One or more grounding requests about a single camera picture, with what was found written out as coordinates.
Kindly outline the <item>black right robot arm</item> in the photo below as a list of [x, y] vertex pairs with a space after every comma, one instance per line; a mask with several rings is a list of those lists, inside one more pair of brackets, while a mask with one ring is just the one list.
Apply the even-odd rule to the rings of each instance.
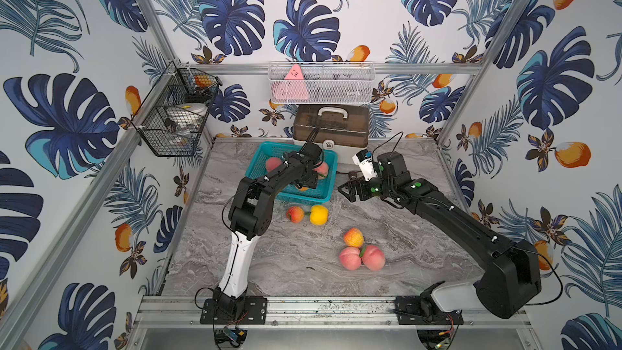
[[509, 319], [542, 290], [537, 249], [528, 241], [512, 241], [464, 212], [430, 181], [412, 178], [403, 156], [387, 152], [374, 158], [364, 149], [352, 158], [361, 177], [339, 186], [350, 202], [377, 197], [396, 209], [427, 220], [461, 246], [484, 274], [478, 280], [429, 287], [424, 299], [443, 312], [485, 309]]

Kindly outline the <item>pink peach with leaf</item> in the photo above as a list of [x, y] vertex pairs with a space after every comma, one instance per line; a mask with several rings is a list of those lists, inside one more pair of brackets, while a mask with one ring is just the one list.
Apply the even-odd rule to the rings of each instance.
[[267, 173], [277, 169], [280, 165], [283, 165], [283, 161], [279, 157], [270, 157], [265, 162]]

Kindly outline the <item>orange yellow peach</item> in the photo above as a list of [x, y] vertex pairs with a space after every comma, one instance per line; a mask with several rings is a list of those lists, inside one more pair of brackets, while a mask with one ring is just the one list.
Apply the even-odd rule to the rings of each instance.
[[343, 236], [343, 240], [346, 246], [355, 248], [361, 248], [365, 243], [364, 235], [358, 228], [350, 228]]

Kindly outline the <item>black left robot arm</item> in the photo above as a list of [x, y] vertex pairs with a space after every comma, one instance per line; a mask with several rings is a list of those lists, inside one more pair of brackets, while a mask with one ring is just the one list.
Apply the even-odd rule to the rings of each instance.
[[322, 162], [323, 150], [307, 142], [285, 154], [281, 165], [272, 171], [240, 181], [228, 213], [232, 244], [214, 300], [240, 301], [246, 295], [254, 251], [271, 224], [278, 194], [289, 185], [315, 188], [319, 180], [316, 168]]

